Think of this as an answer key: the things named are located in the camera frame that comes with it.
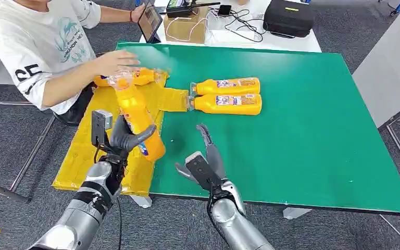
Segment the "orange bottle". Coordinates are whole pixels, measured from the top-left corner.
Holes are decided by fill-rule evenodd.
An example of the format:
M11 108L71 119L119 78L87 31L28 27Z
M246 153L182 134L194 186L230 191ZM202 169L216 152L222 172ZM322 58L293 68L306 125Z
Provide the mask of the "orange bottle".
M261 112L261 96L208 94L190 100L191 109L211 114L258 115Z
M157 80L157 76L160 74L159 70L140 68L136 71L132 71L134 85L146 85L150 82ZM93 79L94 83L99 87L108 87L108 79L105 76L96 76Z
M229 80L206 80L201 83L191 83L191 93L207 94L259 94L260 80L255 77Z
M122 71L109 77L108 82L116 90L117 101L128 126L134 134L139 134L154 124L154 120L146 108L145 97L132 84L132 74L130 71ZM138 147L149 161L156 161L165 154L165 146L158 131Z

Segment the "black pants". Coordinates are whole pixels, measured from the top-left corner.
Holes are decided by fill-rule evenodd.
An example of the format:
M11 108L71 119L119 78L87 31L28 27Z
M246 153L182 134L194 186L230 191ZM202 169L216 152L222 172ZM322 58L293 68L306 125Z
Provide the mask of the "black pants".
M93 82L86 86L80 93L73 106L71 106L71 108L62 115L58 115L53 112L55 117L65 125L78 126L83 118L83 115L85 114L86 107L91 101L91 97L93 97L92 87L95 86L96 84Z

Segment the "green tabletop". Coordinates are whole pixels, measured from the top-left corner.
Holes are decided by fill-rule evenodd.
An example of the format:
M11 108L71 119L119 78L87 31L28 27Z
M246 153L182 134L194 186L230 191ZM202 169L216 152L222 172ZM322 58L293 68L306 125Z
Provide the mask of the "green tabletop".
M258 116L166 112L150 192L207 197L174 163L205 154L204 123L245 201L400 214L400 176L339 54L119 43L167 87L258 77Z

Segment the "gray carpet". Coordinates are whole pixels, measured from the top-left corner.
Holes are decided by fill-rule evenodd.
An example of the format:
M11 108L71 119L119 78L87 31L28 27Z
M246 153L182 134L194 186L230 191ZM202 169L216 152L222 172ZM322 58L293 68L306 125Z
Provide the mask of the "gray carpet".
M390 25L390 9L375 1L314 0L315 32L324 52L343 54L353 72ZM132 7L115 1L118 7ZM87 31L96 52L115 47L117 39L137 41L133 24L105 24ZM0 85L0 100L22 99L14 86ZM10 186L49 119L35 108L0 108L0 184ZM400 123L395 124L400 136ZM73 192L58 191L51 183L76 128L55 121L18 192L30 195L26 204L0 196L0 249L25 249L60 217ZM400 154L390 135L382 138L400 172ZM122 249L228 249L214 231L206 203L188 199L155 198L151 208L138 207L121 196ZM400 249L400 237L378 216L313 210L295 219L282 218L281 208L248 205L251 221L277 249ZM113 207L91 249L117 249L119 211ZM400 230L400 217L387 216Z

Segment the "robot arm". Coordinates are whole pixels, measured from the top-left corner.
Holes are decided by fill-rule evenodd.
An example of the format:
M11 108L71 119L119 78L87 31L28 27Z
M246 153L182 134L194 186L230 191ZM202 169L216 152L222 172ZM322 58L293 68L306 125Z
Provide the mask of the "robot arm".
M177 171L209 191L208 216L232 250L273 250L272 245L247 219L237 187L226 178L223 161L204 125L198 125L206 145L207 160L197 151Z
M143 133L133 135L124 117L119 116L110 145L105 130L112 127L112 119L108 112L93 111L92 144L107 155L89 169L85 181L56 225L28 250L78 250L90 247L105 215L120 194L128 153L156 130L156 126L150 126Z

